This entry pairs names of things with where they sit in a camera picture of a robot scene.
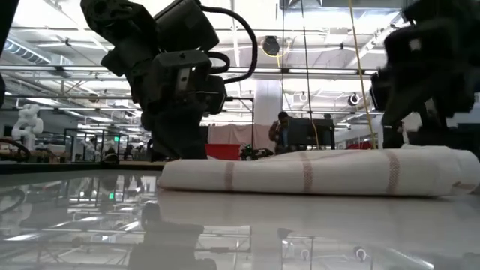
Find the yellow cable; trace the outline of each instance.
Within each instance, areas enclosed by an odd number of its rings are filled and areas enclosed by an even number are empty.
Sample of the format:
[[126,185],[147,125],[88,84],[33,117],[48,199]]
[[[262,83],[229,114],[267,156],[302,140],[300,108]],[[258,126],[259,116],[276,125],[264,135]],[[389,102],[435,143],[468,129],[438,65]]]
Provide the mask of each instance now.
[[372,118],[370,117],[370,112],[368,112],[367,96],[365,95],[365,86],[363,84],[362,64],[360,63],[359,44],[357,42],[357,33],[355,30],[355,19],[353,17],[353,0],[348,0],[348,5],[350,8],[350,16],[352,17],[353,40],[355,41],[355,53],[357,55],[358,74],[360,75],[361,94],[363,95],[363,104],[365,107],[365,112],[367,114],[368,127],[370,128],[370,136],[372,137],[372,148],[377,149],[377,144],[375,142],[375,136],[374,136],[374,128],[372,127]]
[[316,140],[316,150],[320,150],[320,144],[318,143],[318,133],[317,133],[317,127],[315,127],[314,121],[310,121],[313,126],[313,130],[315,131],[315,140]]

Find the computer monitor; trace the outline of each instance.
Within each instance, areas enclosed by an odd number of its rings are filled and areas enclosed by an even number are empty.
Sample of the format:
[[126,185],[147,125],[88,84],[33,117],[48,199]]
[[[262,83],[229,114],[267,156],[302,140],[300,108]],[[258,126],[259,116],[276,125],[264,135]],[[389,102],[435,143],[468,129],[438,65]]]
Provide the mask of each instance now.
[[335,125],[333,120],[307,118],[291,118],[288,123],[288,143],[290,145],[331,146],[335,149]]

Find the towel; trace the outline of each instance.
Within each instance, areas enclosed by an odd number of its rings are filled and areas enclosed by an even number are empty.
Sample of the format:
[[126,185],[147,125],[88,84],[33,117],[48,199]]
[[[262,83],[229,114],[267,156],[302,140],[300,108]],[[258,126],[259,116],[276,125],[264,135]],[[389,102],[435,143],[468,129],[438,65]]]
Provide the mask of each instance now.
[[160,187],[180,191],[439,197],[472,192],[480,163],[446,147],[300,151],[258,161],[178,160]]

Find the red stripe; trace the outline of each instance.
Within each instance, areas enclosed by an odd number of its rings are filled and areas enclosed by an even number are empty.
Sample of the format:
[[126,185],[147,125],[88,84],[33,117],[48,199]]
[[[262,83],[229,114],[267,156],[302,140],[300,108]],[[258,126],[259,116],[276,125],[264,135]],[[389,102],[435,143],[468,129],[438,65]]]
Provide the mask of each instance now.
[[235,163],[227,162],[225,167],[225,191],[233,191],[233,167]]
[[389,174],[388,174],[388,186],[387,194],[395,195],[397,192],[398,182],[400,180],[400,161],[398,157],[392,151],[383,151],[388,158]]
[[304,152],[299,152],[303,166],[303,192],[310,193],[314,184],[314,168]]

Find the glossy table surface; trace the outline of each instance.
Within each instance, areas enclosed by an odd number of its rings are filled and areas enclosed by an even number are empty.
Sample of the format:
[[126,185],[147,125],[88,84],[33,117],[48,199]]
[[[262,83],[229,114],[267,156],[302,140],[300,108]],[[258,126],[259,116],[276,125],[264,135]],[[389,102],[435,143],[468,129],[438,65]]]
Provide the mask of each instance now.
[[160,174],[17,175],[0,187],[1,268],[480,269],[478,196],[176,193]]

